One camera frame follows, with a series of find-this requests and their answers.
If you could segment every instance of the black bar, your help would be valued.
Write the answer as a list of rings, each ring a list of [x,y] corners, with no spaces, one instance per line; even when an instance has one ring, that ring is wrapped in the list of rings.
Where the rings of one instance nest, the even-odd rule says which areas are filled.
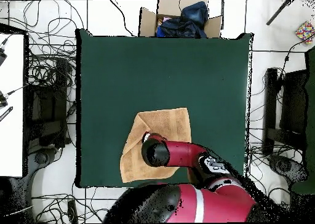
[[[268,138],[268,129],[276,127],[276,105],[277,105],[277,69],[268,68],[265,83],[265,109],[264,109],[264,133],[262,152],[264,155],[273,153],[274,140]]]
[[[286,5],[289,5],[294,0],[285,0],[283,4],[280,6],[280,8],[276,11],[275,14],[269,19],[269,21],[266,23],[268,26],[271,24],[271,22],[274,21],[274,19],[280,14],[280,12],[286,7]]]
[[[281,130],[281,129],[267,129],[268,139],[283,143],[285,145],[305,150],[305,138],[301,134]]]
[[[223,30],[224,29],[224,0],[221,0],[221,15],[222,15],[221,30]]]

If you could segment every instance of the white stripe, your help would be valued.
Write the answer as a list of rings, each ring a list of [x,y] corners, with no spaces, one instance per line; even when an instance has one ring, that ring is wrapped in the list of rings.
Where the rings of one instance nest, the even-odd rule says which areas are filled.
[[[233,179],[230,179],[230,178],[222,178],[222,179],[219,179],[219,180],[215,180],[209,187],[208,189],[212,189],[214,186],[218,186],[217,189],[219,189],[220,187],[223,187],[225,185],[235,185],[235,186],[238,186],[238,187],[241,187],[242,189],[244,189],[237,181],[233,180]]]
[[[194,188],[196,191],[197,198],[197,207],[196,207],[196,216],[194,218],[195,223],[202,223],[204,221],[204,196],[202,191]]]

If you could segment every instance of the cardboard box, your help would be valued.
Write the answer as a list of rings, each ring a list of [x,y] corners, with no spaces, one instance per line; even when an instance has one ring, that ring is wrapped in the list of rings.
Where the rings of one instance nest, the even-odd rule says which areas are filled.
[[[193,5],[199,1],[204,1],[208,5],[208,0],[157,0],[156,14],[142,7],[140,10],[140,25],[138,36],[156,36],[156,25],[159,18],[179,17],[183,8]],[[208,38],[219,38],[221,31],[222,16],[208,19],[204,26],[204,32]]]

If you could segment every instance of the white floor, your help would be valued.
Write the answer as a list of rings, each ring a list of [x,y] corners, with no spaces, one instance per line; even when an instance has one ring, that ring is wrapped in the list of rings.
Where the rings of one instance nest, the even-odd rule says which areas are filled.
[[[295,30],[309,20],[314,24],[314,5],[310,3],[296,0],[291,5],[286,7],[279,16],[270,24],[266,25],[269,18],[275,13],[284,0],[225,0],[224,12],[224,30],[221,32],[223,38],[236,38],[241,33],[253,33],[253,52],[252,52],[252,94],[260,92],[263,89],[261,81],[267,68],[278,67],[282,68],[284,64],[284,57],[290,47],[300,40],[295,35]],[[123,11],[126,18],[126,27],[134,34],[138,34],[139,12],[141,7],[145,7],[152,12],[156,11],[157,0],[117,0],[116,1]],[[94,36],[130,36],[124,28],[123,17],[121,13],[110,3],[109,0],[92,0],[92,1],[70,1],[73,7],[76,8],[82,18],[82,22],[73,9],[71,13],[71,6],[66,1],[41,1],[39,3],[39,20],[36,23],[38,14],[38,3],[33,3],[26,11],[28,20],[28,28],[37,33],[45,33],[48,30],[50,21],[58,17],[58,6],[60,10],[60,17],[71,18],[75,22],[69,23],[62,29],[58,35],[51,36],[51,44],[62,45],[66,40],[76,43],[74,40],[74,29],[87,28]],[[11,1],[10,2],[10,21],[9,24],[19,28],[23,28],[18,20],[24,21],[23,11],[28,2]],[[221,0],[209,0],[210,17],[220,15]],[[7,4],[0,2],[0,23],[8,24]],[[60,26],[68,23],[69,20],[60,20]],[[58,24],[58,20],[53,20],[49,25],[49,30],[54,29]],[[39,39],[40,34],[32,33],[30,43],[45,44],[48,38]],[[313,45],[306,46],[300,44],[294,48],[290,54],[290,60],[286,64],[285,71],[295,71],[305,68],[304,52]],[[32,48],[35,54],[40,54],[37,46]],[[75,94],[71,94],[71,99],[75,99]],[[261,106],[264,102],[264,94],[255,95],[251,99],[251,110]],[[260,119],[263,116],[263,108],[254,111],[251,114],[251,120]],[[76,122],[75,114],[71,117],[69,122]],[[263,120],[250,123],[251,128],[262,128]],[[70,136],[75,143],[76,131],[75,125],[69,125]],[[261,139],[261,130],[251,130],[258,139]],[[260,142],[257,138],[250,136],[251,145],[258,145]],[[295,156],[297,161],[300,159],[298,155]],[[73,184],[76,168],[76,150],[73,145],[68,145],[64,150],[59,161],[51,164],[45,169],[41,169],[33,184],[32,196],[42,196],[51,194],[51,198],[62,198],[62,194],[71,194],[71,186]],[[251,174],[266,188],[266,192],[274,187],[287,188],[287,184],[283,177],[273,173],[270,168],[261,163],[259,166],[252,166]],[[257,182],[257,187],[263,190],[261,183]],[[123,192],[125,188],[88,188],[78,189],[74,187],[74,195],[77,199],[81,199],[84,204],[85,201],[88,206],[93,199],[93,208],[104,209],[110,208]],[[271,197],[280,203],[284,201],[289,202],[289,196],[281,190],[272,192]],[[50,199],[34,199],[33,211],[35,214],[40,213]],[[78,214],[84,213],[84,206],[77,203]],[[103,218],[105,211],[100,211],[98,215]],[[50,220],[49,214],[43,215],[42,219]],[[93,216],[86,220],[87,223],[99,223],[97,217]]]

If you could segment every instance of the black stand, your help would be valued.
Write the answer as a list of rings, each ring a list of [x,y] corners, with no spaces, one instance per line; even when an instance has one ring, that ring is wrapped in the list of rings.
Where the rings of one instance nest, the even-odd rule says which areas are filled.
[[[264,133],[262,151],[264,155],[273,153],[274,142],[280,142],[304,151],[306,148],[304,116],[306,96],[303,90],[306,70],[287,73],[284,79],[284,96],[280,128],[276,129],[277,69],[268,68],[266,73]]]
[[[267,25],[269,26],[271,24],[271,22],[274,21],[274,19],[280,14],[280,12],[287,6],[289,5],[291,2],[293,2],[294,0],[285,0],[283,2],[283,4],[280,6],[280,8],[277,10],[277,12],[271,17],[271,19],[267,22]]]

